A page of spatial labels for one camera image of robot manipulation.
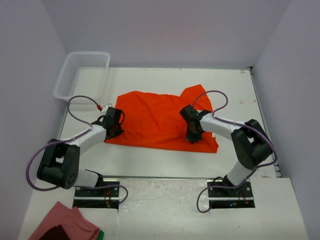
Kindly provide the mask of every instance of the pink cloth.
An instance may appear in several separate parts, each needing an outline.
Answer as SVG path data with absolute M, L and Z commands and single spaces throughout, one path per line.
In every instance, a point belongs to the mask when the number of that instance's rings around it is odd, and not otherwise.
M 39 240 L 49 229 L 61 225 L 71 240 L 96 240 L 100 229 L 85 220 L 78 208 L 57 202 L 47 213 L 29 240 Z

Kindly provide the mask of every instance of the white plastic basket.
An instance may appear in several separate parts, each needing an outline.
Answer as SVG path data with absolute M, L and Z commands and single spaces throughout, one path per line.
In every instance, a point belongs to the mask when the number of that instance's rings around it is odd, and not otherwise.
M 110 55 L 106 52 L 71 52 L 65 59 L 53 95 L 68 101 L 72 96 L 85 95 L 100 100 L 107 80 Z M 85 98 L 75 98 L 72 103 L 91 103 Z

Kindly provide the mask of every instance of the orange cloth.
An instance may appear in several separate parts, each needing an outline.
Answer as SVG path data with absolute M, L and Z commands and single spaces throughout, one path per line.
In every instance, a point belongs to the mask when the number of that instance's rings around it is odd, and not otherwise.
M 96 240 L 99 228 L 84 219 L 78 208 L 67 208 L 57 202 L 47 213 L 29 240 L 40 239 L 49 229 L 61 225 L 71 240 Z
M 134 147 L 216 153 L 218 144 L 211 132 L 203 133 L 203 140 L 194 144 L 186 140 L 187 124 L 179 113 L 204 92 L 205 89 L 201 85 L 196 85 L 186 88 L 180 96 L 140 91 L 118 96 L 115 107 L 125 113 L 122 124 L 124 133 L 104 142 Z M 199 98 L 194 108 L 213 110 L 207 95 Z

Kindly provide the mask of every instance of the gray wall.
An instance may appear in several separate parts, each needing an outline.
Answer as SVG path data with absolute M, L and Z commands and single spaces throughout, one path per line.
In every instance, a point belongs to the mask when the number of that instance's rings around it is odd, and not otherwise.
M 310 239 L 320 239 L 320 1 L 292 0 L 253 69 L 282 174 Z
M 60 128 L 65 107 L 52 90 L 65 57 L 39 0 L 0 1 L 0 239 L 18 238 L 32 193 L 28 158 Z
M 253 66 L 290 0 L 42 0 L 67 51 L 111 66 Z

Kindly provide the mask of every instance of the green object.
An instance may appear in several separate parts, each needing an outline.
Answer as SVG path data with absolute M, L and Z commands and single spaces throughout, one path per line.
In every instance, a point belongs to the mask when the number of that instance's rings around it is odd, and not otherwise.
M 104 239 L 104 235 L 105 235 L 104 231 L 100 230 L 99 236 L 98 236 L 98 238 L 96 240 L 103 240 Z

